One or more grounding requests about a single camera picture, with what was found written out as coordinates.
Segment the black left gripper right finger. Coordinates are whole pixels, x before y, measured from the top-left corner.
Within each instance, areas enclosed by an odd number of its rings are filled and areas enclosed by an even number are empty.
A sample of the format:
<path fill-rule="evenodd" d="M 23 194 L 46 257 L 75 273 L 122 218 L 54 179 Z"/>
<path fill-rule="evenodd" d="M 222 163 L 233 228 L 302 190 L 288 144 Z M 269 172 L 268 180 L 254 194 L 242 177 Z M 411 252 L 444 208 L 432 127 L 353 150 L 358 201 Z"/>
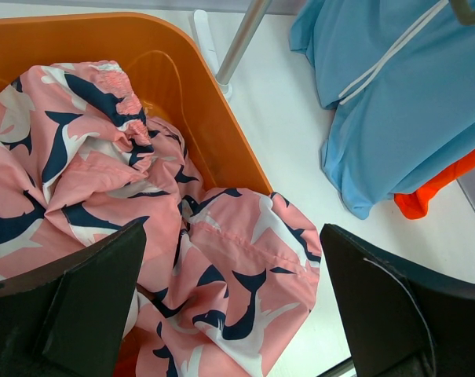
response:
<path fill-rule="evenodd" d="M 358 376 L 475 376 L 475 284 L 337 225 L 320 241 Z"/>

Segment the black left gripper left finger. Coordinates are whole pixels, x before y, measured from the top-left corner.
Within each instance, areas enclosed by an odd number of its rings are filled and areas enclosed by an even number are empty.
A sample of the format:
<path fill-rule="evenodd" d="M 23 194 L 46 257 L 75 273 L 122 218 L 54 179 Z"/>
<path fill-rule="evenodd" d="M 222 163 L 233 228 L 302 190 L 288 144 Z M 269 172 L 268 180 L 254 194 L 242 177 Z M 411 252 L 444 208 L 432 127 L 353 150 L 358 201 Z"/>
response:
<path fill-rule="evenodd" d="M 143 223 L 0 280 L 0 376 L 113 374 L 146 245 Z"/>

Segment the orange mesh shorts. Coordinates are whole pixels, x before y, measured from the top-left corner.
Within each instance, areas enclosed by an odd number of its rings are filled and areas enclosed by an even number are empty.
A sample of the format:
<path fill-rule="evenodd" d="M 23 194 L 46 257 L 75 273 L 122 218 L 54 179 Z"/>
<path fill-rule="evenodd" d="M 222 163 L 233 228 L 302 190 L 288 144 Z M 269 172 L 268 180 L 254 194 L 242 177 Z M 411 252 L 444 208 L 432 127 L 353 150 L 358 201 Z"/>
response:
<path fill-rule="evenodd" d="M 475 149 L 460 160 L 442 170 L 434 178 L 410 194 L 395 194 L 394 203 L 409 220 L 424 218 L 428 214 L 429 201 L 445 186 L 475 168 Z"/>

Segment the pink navy patterned shorts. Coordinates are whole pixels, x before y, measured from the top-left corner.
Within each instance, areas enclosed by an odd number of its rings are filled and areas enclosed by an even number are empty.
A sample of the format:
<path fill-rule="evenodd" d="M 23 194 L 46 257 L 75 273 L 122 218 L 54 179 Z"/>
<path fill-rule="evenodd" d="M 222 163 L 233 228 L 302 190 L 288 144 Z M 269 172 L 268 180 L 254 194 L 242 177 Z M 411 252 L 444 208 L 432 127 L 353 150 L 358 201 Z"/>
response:
<path fill-rule="evenodd" d="M 316 301 L 315 225 L 279 193 L 203 187 L 179 131 L 114 61 L 37 65 L 0 92 L 0 280 L 146 233 L 130 376 L 265 376 Z"/>

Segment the light blue mesh shorts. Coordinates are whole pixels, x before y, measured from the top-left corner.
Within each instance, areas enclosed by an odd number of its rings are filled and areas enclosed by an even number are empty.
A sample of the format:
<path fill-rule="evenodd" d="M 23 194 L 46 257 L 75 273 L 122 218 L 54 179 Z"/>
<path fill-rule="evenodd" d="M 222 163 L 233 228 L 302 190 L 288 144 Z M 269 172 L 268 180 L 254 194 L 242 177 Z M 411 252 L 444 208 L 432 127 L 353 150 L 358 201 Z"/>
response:
<path fill-rule="evenodd" d="M 450 1 L 309 1 L 290 48 L 334 112 L 321 167 L 356 217 L 475 149 L 475 25 Z"/>

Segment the grey hanger of blue shorts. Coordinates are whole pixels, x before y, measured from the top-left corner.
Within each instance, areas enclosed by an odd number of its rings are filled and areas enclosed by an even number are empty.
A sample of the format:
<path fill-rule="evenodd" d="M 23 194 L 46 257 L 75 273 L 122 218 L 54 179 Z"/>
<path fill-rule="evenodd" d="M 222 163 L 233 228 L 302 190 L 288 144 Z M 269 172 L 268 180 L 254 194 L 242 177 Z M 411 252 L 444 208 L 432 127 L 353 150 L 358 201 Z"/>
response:
<path fill-rule="evenodd" d="M 458 22 L 463 26 L 475 25 L 475 4 L 469 0 L 451 0 L 450 6 Z"/>

